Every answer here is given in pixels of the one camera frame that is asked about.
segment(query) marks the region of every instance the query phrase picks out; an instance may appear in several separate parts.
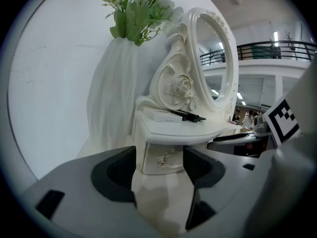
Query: white ornate mirror frame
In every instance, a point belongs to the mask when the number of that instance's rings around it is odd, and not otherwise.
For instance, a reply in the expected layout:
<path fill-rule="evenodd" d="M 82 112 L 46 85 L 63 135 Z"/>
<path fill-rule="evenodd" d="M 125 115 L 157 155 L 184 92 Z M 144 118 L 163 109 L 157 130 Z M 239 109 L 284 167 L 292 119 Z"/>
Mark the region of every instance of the white ornate mirror frame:
<path fill-rule="evenodd" d="M 207 86 L 197 45 L 197 20 L 201 17 L 220 37 L 227 64 L 226 90 L 214 100 Z M 238 87 L 238 54 L 231 30 L 221 14 L 193 8 L 178 28 L 168 33 L 170 51 L 155 72 L 148 96 L 136 100 L 132 137 L 137 163 L 144 174 L 168 174 L 183 169 L 182 146 L 206 145 L 226 129 Z M 205 117 L 203 122 L 155 122 L 144 107 L 183 110 Z"/>

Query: white vase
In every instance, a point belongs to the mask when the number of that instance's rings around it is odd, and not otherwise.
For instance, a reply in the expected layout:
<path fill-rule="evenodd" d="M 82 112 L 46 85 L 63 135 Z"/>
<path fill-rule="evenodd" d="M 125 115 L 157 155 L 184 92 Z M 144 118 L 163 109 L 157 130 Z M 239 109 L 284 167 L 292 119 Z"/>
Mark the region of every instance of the white vase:
<path fill-rule="evenodd" d="M 97 152 L 125 146 L 137 80 L 137 52 L 134 42 L 116 38 L 96 67 L 87 114 L 90 138 Z"/>

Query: white box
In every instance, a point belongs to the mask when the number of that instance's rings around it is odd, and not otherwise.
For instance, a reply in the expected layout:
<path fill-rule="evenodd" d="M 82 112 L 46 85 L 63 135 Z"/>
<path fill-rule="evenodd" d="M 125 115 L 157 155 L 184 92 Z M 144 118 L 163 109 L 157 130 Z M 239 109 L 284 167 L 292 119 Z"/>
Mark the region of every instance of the white box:
<path fill-rule="evenodd" d="M 143 112 L 154 121 L 181 122 L 183 117 L 166 110 L 144 108 Z"/>

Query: light fixture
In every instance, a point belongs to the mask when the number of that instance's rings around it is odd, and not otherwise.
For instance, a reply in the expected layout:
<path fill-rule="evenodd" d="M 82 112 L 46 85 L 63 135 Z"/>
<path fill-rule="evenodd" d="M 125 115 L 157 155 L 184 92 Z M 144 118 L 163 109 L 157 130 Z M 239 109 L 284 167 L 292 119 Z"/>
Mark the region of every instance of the light fixture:
<path fill-rule="evenodd" d="M 222 42 L 219 42 L 218 44 L 219 44 L 219 46 L 221 47 L 221 49 L 224 49 Z"/>
<path fill-rule="evenodd" d="M 216 93 L 217 95 L 219 95 L 216 90 L 212 89 L 211 91 L 214 92 L 214 93 Z"/>
<path fill-rule="evenodd" d="M 237 95 L 238 95 L 238 98 L 239 98 L 240 100 L 243 99 L 241 93 L 238 92 Z"/>
<path fill-rule="evenodd" d="M 278 41 L 278 34 L 277 34 L 277 32 L 274 32 L 274 40 L 277 42 Z"/>

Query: railing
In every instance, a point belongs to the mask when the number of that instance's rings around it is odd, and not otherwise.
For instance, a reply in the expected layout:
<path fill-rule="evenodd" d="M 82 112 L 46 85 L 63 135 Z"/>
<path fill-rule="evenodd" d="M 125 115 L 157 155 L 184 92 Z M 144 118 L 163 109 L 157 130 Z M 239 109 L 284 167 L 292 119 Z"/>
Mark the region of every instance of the railing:
<path fill-rule="evenodd" d="M 308 42 L 268 41 L 237 46 L 238 60 L 288 59 L 309 60 L 317 53 L 317 45 Z M 216 50 L 200 56 L 202 65 L 226 62 L 224 50 Z"/>

